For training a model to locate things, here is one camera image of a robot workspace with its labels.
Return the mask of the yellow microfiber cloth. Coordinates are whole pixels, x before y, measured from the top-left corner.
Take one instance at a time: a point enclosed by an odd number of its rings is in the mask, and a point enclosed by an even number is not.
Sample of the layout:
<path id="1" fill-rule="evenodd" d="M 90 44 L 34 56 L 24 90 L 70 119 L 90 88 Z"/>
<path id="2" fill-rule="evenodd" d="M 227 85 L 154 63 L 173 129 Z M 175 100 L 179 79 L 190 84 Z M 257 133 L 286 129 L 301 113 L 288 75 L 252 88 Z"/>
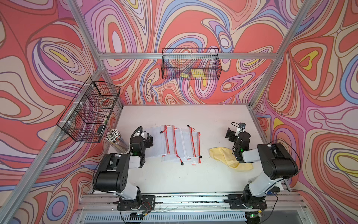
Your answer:
<path id="1" fill-rule="evenodd" d="M 210 157 L 222 162 L 236 172 L 246 172 L 253 169 L 251 163 L 240 163 L 227 147 L 214 147 L 209 150 Z"/>

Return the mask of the clear mesh document bag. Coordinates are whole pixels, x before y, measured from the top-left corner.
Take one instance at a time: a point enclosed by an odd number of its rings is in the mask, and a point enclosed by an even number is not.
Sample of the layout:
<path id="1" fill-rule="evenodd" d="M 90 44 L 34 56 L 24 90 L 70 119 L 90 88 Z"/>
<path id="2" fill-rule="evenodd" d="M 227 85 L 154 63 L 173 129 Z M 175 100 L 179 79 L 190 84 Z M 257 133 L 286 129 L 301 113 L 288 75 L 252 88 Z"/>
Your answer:
<path id="1" fill-rule="evenodd" d="M 168 152 L 167 145 L 167 126 L 145 128 L 153 137 L 153 146 L 148 148 L 145 153 L 146 158 L 155 158 L 165 156 Z"/>
<path id="2" fill-rule="evenodd" d="M 176 135 L 174 126 L 165 126 L 161 132 L 165 137 L 165 154 L 161 157 L 161 161 L 179 161 L 183 166 L 184 162 L 179 157 L 176 145 Z"/>
<path id="3" fill-rule="evenodd" d="M 182 142 L 185 151 L 185 163 L 196 164 L 193 130 L 190 126 L 181 129 Z"/>
<path id="4" fill-rule="evenodd" d="M 200 154 L 200 133 L 193 132 L 193 142 L 194 142 L 194 163 L 201 163 L 201 154 Z"/>

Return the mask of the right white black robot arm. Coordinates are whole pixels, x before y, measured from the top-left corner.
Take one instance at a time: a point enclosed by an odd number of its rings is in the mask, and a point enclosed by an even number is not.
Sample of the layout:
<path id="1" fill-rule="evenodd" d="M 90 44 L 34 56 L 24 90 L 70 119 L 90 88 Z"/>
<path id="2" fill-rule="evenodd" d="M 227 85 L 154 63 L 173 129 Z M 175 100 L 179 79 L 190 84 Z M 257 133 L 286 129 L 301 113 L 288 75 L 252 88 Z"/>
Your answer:
<path id="1" fill-rule="evenodd" d="M 278 184 L 299 172 L 297 163 L 281 143 L 258 144 L 250 149 L 251 135 L 238 128 L 228 129 L 225 138 L 233 142 L 233 155 L 240 164 L 260 162 L 263 171 L 251 183 L 245 186 L 241 195 L 242 204 L 253 207 L 264 201 L 267 193 L 279 192 Z"/>

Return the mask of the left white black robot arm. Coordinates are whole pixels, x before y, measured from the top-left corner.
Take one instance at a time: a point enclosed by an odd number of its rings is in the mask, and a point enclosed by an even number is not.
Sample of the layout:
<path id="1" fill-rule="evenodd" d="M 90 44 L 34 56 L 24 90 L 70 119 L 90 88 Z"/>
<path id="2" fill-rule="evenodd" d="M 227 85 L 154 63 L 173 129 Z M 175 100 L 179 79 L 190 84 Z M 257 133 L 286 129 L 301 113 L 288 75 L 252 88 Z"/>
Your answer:
<path id="1" fill-rule="evenodd" d="M 146 150 L 153 137 L 139 126 L 130 137 L 129 153 L 106 154 L 94 173 L 92 186 L 100 192 L 113 193 L 125 201 L 142 202 L 140 187 L 129 183 L 129 170 L 142 168 Z"/>

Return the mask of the small yellow sticky note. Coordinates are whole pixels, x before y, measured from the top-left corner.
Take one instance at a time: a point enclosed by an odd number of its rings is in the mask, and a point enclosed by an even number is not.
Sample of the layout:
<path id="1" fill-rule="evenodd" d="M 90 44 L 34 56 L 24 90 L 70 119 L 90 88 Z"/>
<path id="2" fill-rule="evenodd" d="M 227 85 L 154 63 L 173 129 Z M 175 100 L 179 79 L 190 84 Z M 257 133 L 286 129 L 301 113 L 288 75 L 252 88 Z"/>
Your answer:
<path id="1" fill-rule="evenodd" d="M 181 78 L 189 78 L 189 75 L 186 74 L 186 73 L 181 73 L 181 74 L 180 74 L 180 77 L 181 77 Z"/>

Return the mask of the yellow sticky note pad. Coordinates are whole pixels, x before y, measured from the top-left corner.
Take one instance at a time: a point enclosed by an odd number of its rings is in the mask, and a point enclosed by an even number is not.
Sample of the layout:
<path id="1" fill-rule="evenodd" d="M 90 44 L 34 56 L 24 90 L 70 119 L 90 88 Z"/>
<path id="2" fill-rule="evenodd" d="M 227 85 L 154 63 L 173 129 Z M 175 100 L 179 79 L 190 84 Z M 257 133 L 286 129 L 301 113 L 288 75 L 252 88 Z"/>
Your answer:
<path id="1" fill-rule="evenodd" d="M 202 69 L 191 69 L 192 78 L 205 78 L 206 75 Z"/>

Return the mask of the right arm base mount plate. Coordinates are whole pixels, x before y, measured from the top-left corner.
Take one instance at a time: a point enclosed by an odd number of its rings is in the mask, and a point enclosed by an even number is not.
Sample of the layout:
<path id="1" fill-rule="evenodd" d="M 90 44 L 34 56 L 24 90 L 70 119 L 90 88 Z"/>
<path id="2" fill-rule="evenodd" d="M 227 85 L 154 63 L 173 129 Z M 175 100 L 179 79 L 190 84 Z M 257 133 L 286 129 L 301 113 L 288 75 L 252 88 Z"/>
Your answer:
<path id="1" fill-rule="evenodd" d="M 265 197 L 243 196 L 239 194 L 231 194 L 224 200 L 229 203 L 231 210 L 266 210 L 267 204 Z"/>

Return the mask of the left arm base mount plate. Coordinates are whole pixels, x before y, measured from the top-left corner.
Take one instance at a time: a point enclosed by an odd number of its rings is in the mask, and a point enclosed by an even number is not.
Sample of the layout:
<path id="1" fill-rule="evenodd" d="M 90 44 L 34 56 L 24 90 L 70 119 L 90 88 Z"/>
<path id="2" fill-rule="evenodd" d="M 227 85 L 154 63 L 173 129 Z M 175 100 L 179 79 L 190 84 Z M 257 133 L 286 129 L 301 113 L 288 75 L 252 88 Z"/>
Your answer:
<path id="1" fill-rule="evenodd" d="M 137 196 L 134 200 L 120 199 L 118 201 L 118 211 L 152 211 L 155 209 L 155 195 Z"/>

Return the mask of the aluminium front rail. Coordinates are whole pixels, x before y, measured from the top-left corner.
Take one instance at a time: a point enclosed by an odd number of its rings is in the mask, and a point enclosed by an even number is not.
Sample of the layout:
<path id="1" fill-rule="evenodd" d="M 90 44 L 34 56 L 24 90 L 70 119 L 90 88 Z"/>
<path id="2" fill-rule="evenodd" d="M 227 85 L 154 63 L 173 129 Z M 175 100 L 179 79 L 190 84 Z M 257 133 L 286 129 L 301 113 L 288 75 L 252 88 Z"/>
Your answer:
<path id="1" fill-rule="evenodd" d="M 120 197 L 114 194 L 85 195 L 80 199 L 78 211 L 115 211 Z M 243 206 L 240 192 L 221 193 L 172 193 L 156 194 L 154 205 L 145 204 L 148 209 L 156 212 L 167 211 L 258 211 L 272 209 L 290 211 L 306 209 L 302 196 L 295 192 L 280 192 L 276 196 L 266 196 L 262 204 Z"/>

